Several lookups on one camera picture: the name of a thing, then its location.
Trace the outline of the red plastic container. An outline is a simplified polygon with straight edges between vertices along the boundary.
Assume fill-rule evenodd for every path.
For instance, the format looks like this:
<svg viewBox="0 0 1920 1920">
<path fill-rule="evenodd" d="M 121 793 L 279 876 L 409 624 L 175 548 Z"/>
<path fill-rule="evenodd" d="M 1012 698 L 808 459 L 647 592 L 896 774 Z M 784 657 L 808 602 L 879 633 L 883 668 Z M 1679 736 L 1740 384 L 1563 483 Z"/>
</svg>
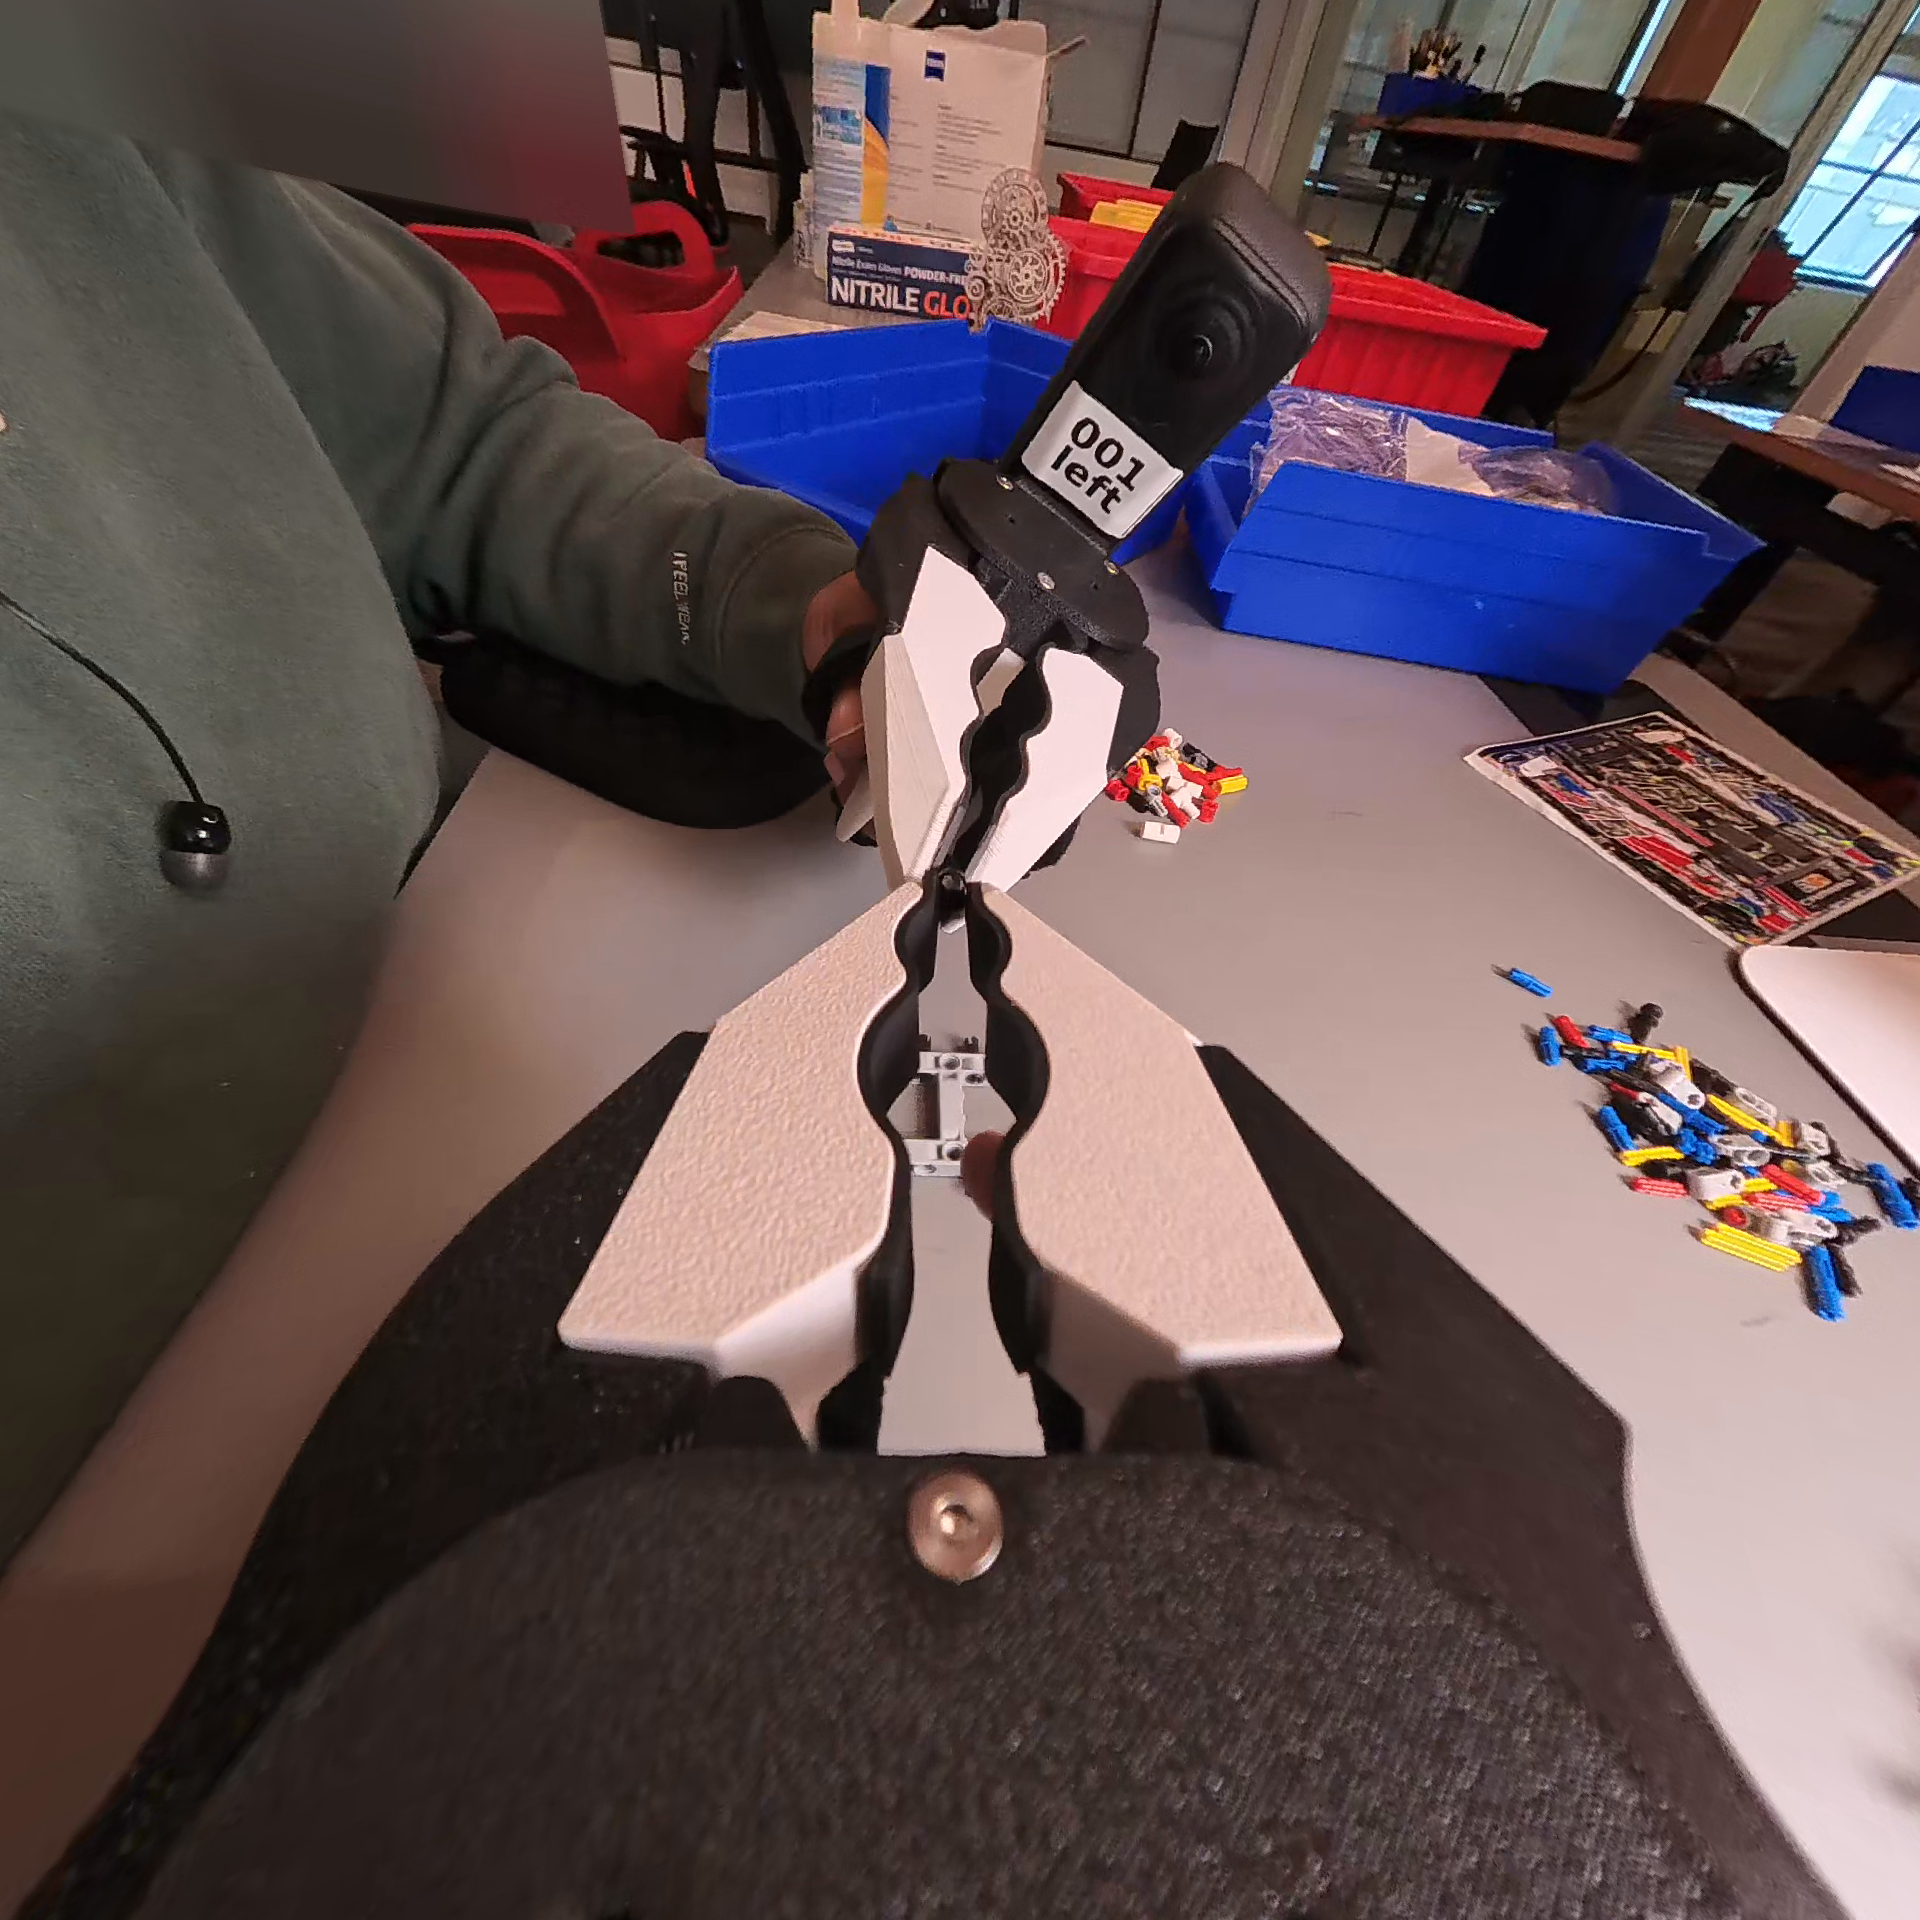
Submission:
<svg viewBox="0 0 1920 1920">
<path fill-rule="evenodd" d="M 746 293 L 737 268 L 715 260 L 699 222 L 674 204 L 634 208 L 626 241 L 676 237 L 676 268 L 612 256 L 611 232 L 581 232 L 548 248 L 500 228 L 413 225 L 511 339 L 553 350 L 587 394 L 611 397 L 667 441 L 690 441 L 698 419 L 688 361 Z"/>
</svg>

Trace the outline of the empty blue plastic bin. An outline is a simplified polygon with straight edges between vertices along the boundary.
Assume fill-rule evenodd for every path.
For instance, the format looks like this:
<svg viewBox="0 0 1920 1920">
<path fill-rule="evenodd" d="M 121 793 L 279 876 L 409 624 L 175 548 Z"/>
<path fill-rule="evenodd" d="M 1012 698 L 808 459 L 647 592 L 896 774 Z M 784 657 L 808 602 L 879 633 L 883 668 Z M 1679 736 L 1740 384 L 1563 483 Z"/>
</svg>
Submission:
<svg viewBox="0 0 1920 1920">
<path fill-rule="evenodd" d="M 1205 382 L 1177 382 L 993 321 L 722 340 L 706 456 L 864 540 L 927 478 L 977 560 L 1081 582 L 1157 545 L 1186 478 L 1232 433 Z"/>
</svg>

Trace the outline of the pile of blue lego pieces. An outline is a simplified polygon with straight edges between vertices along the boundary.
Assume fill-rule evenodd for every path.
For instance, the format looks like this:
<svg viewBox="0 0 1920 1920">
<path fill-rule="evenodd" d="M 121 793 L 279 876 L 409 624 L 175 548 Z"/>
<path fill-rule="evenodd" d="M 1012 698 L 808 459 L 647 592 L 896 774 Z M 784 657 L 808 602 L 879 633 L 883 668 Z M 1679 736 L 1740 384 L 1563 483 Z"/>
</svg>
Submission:
<svg viewBox="0 0 1920 1920">
<path fill-rule="evenodd" d="M 1821 1323 L 1861 1299 L 1861 1244 L 1919 1234 L 1911 1172 L 1844 1155 L 1826 1123 L 1719 1073 L 1664 1033 L 1652 1001 L 1618 1024 L 1547 1016 L 1528 1041 L 1587 1083 L 1623 1188 L 1687 1202 L 1695 1244 L 1788 1281 Z"/>
</svg>

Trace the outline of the shiny lego sticker sheet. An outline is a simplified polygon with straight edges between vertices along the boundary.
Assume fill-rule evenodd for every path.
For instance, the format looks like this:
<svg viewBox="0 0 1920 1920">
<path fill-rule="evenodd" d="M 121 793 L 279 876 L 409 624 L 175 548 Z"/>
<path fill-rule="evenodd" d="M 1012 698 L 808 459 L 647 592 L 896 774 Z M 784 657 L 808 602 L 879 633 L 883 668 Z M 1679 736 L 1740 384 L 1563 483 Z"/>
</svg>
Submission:
<svg viewBox="0 0 1920 1920">
<path fill-rule="evenodd" d="M 1809 937 L 1919 876 L 1895 838 L 1664 710 L 1466 762 L 1732 949 Z"/>
</svg>

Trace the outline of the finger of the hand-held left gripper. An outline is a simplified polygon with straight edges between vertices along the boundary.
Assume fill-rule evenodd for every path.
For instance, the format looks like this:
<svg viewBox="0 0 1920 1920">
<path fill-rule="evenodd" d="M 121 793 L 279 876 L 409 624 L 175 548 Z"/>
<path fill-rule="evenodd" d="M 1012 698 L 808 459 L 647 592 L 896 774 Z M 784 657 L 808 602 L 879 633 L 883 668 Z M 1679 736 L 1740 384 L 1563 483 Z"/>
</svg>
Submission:
<svg viewBox="0 0 1920 1920">
<path fill-rule="evenodd" d="M 1122 683 L 1064 645 L 1024 664 L 975 733 L 955 869 L 1011 889 L 1067 834 L 1111 777 Z"/>
<path fill-rule="evenodd" d="M 888 888 L 938 865 L 970 788 L 979 685 L 1001 657 L 1001 612 L 970 568 L 929 548 L 903 624 L 863 674 L 871 825 Z"/>
</svg>

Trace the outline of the person's left hand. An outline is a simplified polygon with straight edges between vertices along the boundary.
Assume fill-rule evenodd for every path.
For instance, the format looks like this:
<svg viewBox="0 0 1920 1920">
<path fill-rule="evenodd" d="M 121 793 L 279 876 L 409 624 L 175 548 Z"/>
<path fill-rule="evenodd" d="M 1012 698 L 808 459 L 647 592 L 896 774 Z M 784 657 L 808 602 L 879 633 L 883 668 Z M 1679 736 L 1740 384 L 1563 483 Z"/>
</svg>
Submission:
<svg viewBox="0 0 1920 1920">
<path fill-rule="evenodd" d="M 856 571 L 818 589 L 802 620 L 802 710 L 824 741 L 824 768 L 843 808 L 867 772 L 863 682 L 880 641 L 880 612 Z"/>
</svg>

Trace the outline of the clear plastic bags of parts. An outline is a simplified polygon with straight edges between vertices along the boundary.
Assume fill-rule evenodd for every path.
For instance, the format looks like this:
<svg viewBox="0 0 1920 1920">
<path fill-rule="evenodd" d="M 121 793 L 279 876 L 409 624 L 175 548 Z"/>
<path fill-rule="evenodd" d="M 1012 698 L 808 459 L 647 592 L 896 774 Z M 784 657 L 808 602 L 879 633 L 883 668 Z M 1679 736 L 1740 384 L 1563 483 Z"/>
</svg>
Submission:
<svg viewBox="0 0 1920 1920">
<path fill-rule="evenodd" d="M 1291 467 L 1405 483 L 1519 506 L 1609 515 L 1617 488 L 1589 456 L 1554 445 L 1487 445 L 1409 411 L 1321 392 L 1275 388 L 1250 453 L 1256 500 Z"/>
</svg>

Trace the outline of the wooden gear ornament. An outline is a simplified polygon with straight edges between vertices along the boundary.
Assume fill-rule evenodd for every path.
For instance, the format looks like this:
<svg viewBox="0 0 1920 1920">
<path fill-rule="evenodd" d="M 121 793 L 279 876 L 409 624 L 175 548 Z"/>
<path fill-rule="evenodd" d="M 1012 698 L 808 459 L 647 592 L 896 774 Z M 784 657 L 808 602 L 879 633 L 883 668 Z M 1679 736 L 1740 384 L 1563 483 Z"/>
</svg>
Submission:
<svg viewBox="0 0 1920 1920">
<path fill-rule="evenodd" d="M 979 237 L 968 254 L 964 301 L 975 332 L 993 321 L 1042 324 L 1064 296 L 1067 254 L 1050 226 L 1042 180 L 1001 170 L 979 208 Z"/>
</svg>

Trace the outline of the red plastic bin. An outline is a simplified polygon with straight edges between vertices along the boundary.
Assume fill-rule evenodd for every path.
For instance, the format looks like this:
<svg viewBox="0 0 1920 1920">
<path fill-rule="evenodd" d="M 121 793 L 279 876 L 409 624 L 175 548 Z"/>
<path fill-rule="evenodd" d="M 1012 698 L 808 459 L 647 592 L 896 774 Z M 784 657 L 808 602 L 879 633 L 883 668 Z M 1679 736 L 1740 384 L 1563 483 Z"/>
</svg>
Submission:
<svg viewBox="0 0 1920 1920">
<path fill-rule="evenodd" d="M 1072 339 L 1114 289 L 1143 236 L 1111 204 L 1160 208 L 1170 192 L 1104 176 L 1061 173 L 1050 226 L 1064 242 L 1066 278 L 1042 328 Z M 1291 382 L 1321 394 L 1386 401 L 1425 414 L 1479 419 L 1508 361 L 1545 344 L 1545 329 L 1463 296 L 1380 272 L 1330 262 L 1328 322 Z"/>
</svg>

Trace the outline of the grey lego frame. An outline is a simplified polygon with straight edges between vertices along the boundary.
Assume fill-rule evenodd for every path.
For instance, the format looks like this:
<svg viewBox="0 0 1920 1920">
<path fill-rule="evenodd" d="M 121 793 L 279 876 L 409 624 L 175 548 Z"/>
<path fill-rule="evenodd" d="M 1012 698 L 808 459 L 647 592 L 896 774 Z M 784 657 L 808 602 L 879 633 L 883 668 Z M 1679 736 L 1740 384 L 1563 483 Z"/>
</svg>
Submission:
<svg viewBox="0 0 1920 1920">
<path fill-rule="evenodd" d="M 938 971 L 920 997 L 917 1064 L 892 1106 L 909 1178 L 921 1186 L 959 1185 L 970 1142 L 995 1124 L 987 1076 L 986 1004 L 970 973 L 964 934 L 943 933 Z"/>
</svg>

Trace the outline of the pile of red lego pieces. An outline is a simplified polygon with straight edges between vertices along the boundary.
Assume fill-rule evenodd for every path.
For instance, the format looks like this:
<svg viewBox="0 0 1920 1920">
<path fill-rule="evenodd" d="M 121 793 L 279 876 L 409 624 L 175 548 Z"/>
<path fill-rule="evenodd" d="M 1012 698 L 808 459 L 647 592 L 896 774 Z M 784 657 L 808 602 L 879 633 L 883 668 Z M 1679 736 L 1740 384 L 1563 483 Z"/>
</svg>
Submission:
<svg viewBox="0 0 1920 1920">
<path fill-rule="evenodd" d="M 1104 785 L 1104 795 L 1132 817 L 1146 845 L 1173 848 L 1188 829 L 1216 821 L 1226 801 L 1248 790 L 1242 766 L 1213 758 L 1185 733 L 1152 733 Z"/>
</svg>

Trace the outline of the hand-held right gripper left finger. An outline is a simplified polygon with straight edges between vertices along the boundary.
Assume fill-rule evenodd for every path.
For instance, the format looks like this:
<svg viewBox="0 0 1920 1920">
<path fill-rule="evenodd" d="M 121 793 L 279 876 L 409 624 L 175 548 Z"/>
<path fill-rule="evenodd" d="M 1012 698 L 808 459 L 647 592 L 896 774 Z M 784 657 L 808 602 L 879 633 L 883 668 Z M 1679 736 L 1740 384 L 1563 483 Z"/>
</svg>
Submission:
<svg viewBox="0 0 1920 1920">
<path fill-rule="evenodd" d="M 914 1301 L 892 1109 L 940 924 L 940 888 L 905 882 L 705 1035 L 560 1342 L 761 1379 L 812 1445 L 875 1452 Z"/>
</svg>

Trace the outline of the blue plastic bin with bags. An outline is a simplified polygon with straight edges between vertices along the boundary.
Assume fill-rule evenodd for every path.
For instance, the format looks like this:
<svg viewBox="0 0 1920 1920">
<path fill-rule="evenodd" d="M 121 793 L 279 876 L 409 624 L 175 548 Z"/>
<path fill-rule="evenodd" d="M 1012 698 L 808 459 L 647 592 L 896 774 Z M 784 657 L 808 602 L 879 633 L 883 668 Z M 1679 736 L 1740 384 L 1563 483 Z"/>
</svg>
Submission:
<svg viewBox="0 0 1920 1920">
<path fill-rule="evenodd" d="M 1585 453 L 1609 515 L 1314 464 L 1253 493 L 1267 421 L 1257 404 L 1185 496 L 1229 633 L 1609 694 L 1762 546 L 1607 444 Z"/>
</svg>

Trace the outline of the person's torso in green hoodie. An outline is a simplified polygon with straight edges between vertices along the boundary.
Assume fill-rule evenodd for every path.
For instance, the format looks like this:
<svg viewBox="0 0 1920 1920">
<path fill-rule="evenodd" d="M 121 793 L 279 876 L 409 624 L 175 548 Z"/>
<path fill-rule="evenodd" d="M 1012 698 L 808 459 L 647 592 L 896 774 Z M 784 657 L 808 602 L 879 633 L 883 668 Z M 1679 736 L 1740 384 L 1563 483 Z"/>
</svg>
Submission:
<svg viewBox="0 0 1920 1920">
<path fill-rule="evenodd" d="M 323 1104 L 440 795 L 348 481 L 418 242 L 4 114 L 4 1556 Z"/>
</svg>

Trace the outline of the disposable glove box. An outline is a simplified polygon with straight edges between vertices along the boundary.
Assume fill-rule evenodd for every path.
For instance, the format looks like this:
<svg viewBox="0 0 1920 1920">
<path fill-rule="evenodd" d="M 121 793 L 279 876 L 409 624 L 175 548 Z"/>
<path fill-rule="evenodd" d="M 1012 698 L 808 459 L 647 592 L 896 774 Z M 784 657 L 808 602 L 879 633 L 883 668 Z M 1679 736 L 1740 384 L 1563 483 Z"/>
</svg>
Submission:
<svg viewBox="0 0 1920 1920">
<path fill-rule="evenodd" d="M 818 242 L 824 300 L 895 321 L 975 322 L 975 250 L 947 236 L 834 225 Z"/>
</svg>

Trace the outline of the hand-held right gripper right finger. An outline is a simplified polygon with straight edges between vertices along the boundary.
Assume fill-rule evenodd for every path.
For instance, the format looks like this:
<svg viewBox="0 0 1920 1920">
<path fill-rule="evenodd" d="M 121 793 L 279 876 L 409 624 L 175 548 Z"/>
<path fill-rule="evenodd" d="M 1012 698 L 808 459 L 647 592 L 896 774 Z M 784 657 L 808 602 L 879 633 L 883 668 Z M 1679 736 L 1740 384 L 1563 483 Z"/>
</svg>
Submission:
<svg viewBox="0 0 1920 1920">
<path fill-rule="evenodd" d="M 989 1299 L 1044 1421 L 1111 1421 L 1147 1384 L 1323 1360 L 1332 1305 L 1264 1178 L 1271 1091 L 1012 896 L 968 889 L 987 1082 Z"/>
</svg>

